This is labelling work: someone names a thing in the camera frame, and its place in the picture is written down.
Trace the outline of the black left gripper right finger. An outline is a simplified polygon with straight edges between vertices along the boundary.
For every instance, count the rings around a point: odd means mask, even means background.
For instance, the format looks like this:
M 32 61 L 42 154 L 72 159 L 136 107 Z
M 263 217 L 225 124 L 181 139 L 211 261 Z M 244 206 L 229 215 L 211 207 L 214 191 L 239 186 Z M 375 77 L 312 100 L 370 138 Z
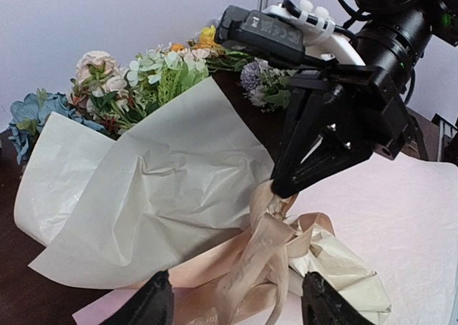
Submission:
M 370 325 L 318 272 L 309 272 L 302 283 L 304 325 Z

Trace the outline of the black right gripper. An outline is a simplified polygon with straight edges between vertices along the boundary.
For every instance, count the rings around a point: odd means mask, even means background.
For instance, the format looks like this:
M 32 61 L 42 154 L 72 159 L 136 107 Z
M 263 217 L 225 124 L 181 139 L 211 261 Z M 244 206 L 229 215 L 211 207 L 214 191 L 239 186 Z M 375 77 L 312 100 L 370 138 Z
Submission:
M 365 65 L 334 64 L 315 81 L 292 79 L 295 89 L 328 90 L 339 84 L 351 100 L 373 152 L 394 159 L 416 138 L 405 100 L 414 68 L 432 37 L 457 44 L 457 0 L 355 0 L 351 17 L 364 23 L 356 51 Z

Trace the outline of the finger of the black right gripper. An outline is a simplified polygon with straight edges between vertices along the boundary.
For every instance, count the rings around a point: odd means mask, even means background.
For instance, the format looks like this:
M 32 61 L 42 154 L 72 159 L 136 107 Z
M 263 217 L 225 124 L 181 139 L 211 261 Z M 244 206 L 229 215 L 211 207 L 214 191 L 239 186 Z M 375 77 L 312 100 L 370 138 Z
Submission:
M 326 91 L 318 91 L 323 92 L 323 107 L 313 124 L 320 133 L 306 156 L 308 159 L 303 169 L 309 187 L 368 160 L 373 154 L 344 88 L 336 84 Z M 282 198 L 289 198 L 304 189 L 272 188 L 272 191 Z
M 313 124 L 323 107 L 323 92 L 297 88 L 292 91 L 278 156 L 271 179 L 273 189 L 304 189 L 310 183 L 303 172 L 307 154 L 320 130 Z

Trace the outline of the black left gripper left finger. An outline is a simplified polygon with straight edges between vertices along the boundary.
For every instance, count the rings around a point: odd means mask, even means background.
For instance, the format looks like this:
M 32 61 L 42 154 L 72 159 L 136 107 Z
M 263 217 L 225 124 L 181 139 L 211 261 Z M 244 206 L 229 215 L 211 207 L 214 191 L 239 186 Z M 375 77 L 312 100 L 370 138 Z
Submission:
M 167 270 L 158 271 L 102 325 L 171 325 L 174 293 Z

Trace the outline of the beige ribbon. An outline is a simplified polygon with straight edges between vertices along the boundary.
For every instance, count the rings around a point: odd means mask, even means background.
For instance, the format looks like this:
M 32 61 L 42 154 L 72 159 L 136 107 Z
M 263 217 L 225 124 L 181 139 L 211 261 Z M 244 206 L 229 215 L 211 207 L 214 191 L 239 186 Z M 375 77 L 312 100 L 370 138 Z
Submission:
M 289 261 L 309 252 L 315 226 L 333 232 L 330 218 L 307 213 L 288 223 L 296 197 L 282 198 L 272 181 L 250 198 L 250 229 L 170 270 L 175 288 L 191 288 L 175 300 L 174 324 L 236 324 L 271 308 L 279 319 L 288 295 Z

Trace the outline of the grey-white wrapping paper sheet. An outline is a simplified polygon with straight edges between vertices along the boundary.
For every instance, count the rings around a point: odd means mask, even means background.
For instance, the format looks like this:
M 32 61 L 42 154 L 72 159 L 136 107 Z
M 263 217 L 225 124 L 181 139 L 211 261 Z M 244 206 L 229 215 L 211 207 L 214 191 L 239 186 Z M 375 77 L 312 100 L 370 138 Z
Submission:
M 250 229 L 250 198 L 273 162 L 207 78 L 118 140 L 52 113 L 14 206 L 16 225 L 44 245 L 31 262 L 65 286 L 138 288 L 154 273 Z M 319 272 L 372 324 L 389 297 L 376 273 L 315 226 L 309 252 L 289 261 L 288 291 Z

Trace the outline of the white hydrangea green leaf bunch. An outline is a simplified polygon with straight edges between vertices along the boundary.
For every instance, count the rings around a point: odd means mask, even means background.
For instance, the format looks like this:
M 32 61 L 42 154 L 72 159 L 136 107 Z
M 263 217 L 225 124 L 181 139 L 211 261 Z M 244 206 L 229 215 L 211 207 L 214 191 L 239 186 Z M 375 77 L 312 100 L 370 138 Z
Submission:
M 148 115 L 209 77 L 208 48 L 151 49 L 138 54 L 125 79 L 137 111 Z

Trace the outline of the blue hydrangea bunch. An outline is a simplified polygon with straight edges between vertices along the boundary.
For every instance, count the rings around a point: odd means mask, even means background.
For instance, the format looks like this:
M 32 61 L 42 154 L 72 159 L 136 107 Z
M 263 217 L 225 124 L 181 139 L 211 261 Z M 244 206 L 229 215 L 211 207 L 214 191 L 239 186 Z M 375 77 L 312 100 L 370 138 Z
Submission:
M 8 127 L 11 131 L 9 140 L 16 149 L 18 165 L 30 158 L 47 119 L 53 112 L 104 135 L 107 134 L 101 124 L 87 119 L 70 105 L 64 94 L 50 93 L 45 89 L 37 89 L 35 93 L 27 94 L 22 101 L 15 101 L 10 107 L 10 112 L 12 119 Z

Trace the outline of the pink flower long stem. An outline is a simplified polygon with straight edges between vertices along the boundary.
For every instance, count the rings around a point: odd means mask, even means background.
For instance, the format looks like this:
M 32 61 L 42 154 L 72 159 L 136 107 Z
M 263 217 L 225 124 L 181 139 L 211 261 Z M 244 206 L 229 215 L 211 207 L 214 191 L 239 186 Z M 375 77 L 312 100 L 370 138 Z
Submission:
M 70 79 L 68 103 L 101 131 L 118 138 L 134 124 L 130 112 L 134 100 L 127 82 L 127 69 L 108 52 L 93 50 L 79 59 Z

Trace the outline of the pile of fake flowers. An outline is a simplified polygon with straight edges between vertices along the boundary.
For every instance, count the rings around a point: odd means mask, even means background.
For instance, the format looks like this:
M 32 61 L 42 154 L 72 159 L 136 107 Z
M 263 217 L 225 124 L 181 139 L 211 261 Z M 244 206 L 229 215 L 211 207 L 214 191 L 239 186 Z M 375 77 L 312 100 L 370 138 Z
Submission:
M 181 55 L 194 54 L 205 60 L 210 73 L 237 72 L 245 98 L 264 112 L 285 109 L 291 92 L 287 82 L 296 73 L 292 69 L 271 67 L 266 61 L 249 54 L 222 48 L 215 43 L 216 26 L 201 29 L 186 45 L 173 43 L 170 50 Z

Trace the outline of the stack of pastel paper sheets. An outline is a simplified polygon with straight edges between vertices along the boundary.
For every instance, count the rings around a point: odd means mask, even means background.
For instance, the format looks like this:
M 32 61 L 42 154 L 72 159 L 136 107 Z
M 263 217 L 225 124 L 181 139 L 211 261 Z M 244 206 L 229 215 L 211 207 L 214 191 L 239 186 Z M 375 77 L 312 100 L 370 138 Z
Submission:
M 328 213 L 340 247 L 376 272 L 387 324 L 455 323 L 455 165 L 373 157 L 306 189 L 296 205 Z

